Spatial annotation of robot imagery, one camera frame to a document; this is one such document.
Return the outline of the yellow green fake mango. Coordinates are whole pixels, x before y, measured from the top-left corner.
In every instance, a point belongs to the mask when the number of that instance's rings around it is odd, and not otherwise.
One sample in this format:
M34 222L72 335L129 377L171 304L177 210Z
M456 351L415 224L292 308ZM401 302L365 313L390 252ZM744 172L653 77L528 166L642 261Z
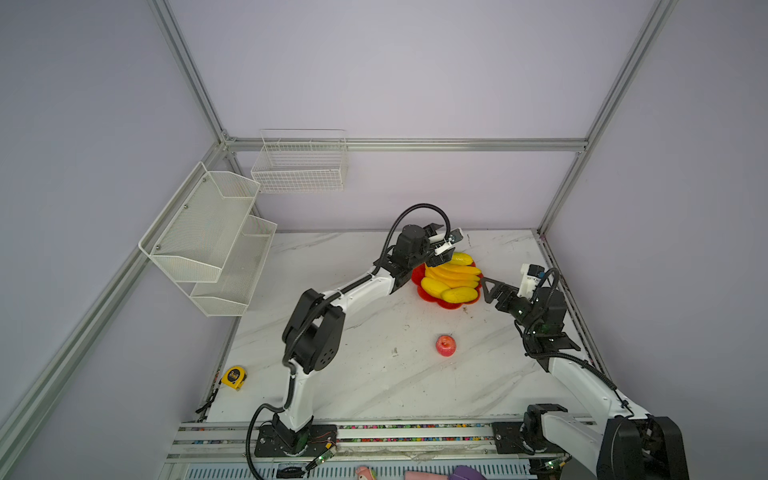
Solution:
M473 266L474 259L466 253L454 252L449 264L454 266Z

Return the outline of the yellow fake banana bunch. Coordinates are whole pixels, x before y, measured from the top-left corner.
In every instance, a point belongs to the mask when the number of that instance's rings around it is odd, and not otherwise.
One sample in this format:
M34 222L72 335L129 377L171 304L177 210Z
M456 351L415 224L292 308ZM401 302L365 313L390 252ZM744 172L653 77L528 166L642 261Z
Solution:
M438 267L426 267L425 275L450 288L476 288L480 282L482 271L471 265L446 264Z

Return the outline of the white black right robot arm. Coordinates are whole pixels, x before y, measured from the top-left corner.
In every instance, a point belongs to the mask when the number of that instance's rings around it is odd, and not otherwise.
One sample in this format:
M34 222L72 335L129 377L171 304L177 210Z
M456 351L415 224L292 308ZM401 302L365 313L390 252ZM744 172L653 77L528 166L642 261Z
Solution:
M683 434L666 416L651 414L624 395L589 361L564 327L566 297L556 269L526 274L520 286L482 278L483 299L512 316L524 353L557 379L586 409L586 425L559 404L527 408L521 436L536 453L553 444L598 479L687 479Z

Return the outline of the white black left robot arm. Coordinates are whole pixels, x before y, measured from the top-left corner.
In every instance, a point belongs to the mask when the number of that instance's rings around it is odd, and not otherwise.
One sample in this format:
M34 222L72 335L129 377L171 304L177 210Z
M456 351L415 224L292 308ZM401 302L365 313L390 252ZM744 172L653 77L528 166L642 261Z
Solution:
M338 354L346 319L396 292L417 267L449 262L462 240L459 228L407 225L360 278L324 293L308 289L300 296L282 334L282 363L289 369L289 380L284 404L272 418L277 437L290 452L303 450L309 441L314 377Z

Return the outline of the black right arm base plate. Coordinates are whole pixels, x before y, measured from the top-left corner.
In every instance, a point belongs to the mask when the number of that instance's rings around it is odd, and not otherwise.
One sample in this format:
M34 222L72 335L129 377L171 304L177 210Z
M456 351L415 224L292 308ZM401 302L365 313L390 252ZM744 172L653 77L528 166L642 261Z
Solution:
M551 442L530 439L525 432L523 422L493 422L491 429L498 454L554 455L563 453L560 447Z

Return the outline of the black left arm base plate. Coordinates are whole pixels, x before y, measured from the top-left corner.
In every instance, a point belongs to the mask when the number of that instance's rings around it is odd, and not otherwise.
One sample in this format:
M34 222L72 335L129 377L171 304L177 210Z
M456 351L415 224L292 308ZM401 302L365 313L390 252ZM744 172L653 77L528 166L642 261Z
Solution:
M257 458L317 457L337 443L338 426L316 424L313 419L300 430L290 430L275 414L262 423L254 441Z

